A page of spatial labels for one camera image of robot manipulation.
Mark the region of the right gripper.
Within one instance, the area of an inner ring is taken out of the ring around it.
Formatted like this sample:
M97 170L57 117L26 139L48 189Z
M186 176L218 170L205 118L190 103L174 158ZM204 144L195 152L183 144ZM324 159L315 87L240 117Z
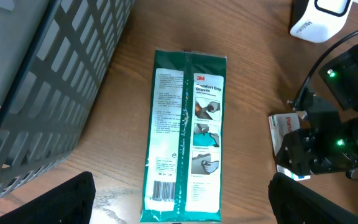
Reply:
M283 137L275 162L296 175L325 174L353 169L357 148L338 110L328 101L306 90L296 107L304 111L309 128Z

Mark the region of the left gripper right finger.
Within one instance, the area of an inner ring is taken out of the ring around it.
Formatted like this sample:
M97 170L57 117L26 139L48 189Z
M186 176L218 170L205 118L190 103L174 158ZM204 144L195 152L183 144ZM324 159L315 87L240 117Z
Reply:
M358 216L283 173L274 174L268 198L278 224L357 224Z

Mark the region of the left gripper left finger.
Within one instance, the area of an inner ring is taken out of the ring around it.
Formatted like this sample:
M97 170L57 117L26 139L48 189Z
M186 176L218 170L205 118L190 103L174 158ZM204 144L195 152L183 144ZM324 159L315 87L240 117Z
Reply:
M86 171L0 217L0 224L88 224L96 188Z

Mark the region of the white green box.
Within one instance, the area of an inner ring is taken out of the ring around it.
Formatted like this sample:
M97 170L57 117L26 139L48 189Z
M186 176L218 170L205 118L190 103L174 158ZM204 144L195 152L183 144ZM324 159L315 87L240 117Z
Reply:
M275 157L282 145L284 135L294 130L300 129L300 122L299 122L298 115L296 113L271 115L268 117L268 121L270 125L270 135L272 138L272 145L273 145L273 151ZM310 175L298 176L294 174L292 171L278 164L276 165L276 168L277 168L277 172L283 173L295 181L311 179Z

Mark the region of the large green box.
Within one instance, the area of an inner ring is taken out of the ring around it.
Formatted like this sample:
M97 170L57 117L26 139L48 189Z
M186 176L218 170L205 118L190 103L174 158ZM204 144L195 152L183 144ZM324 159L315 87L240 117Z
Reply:
M142 223L220 222L227 58L156 50Z

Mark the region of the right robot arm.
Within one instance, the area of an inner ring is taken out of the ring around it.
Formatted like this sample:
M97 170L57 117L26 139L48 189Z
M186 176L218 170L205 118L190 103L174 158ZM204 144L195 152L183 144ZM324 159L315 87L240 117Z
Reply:
M358 44L329 61L319 75L342 110L358 112ZM275 162L300 176L345 172L351 179L358 170L358 117L343 122L328 100L307 86L300 91L290 104L306 113L310 127L285 134Z

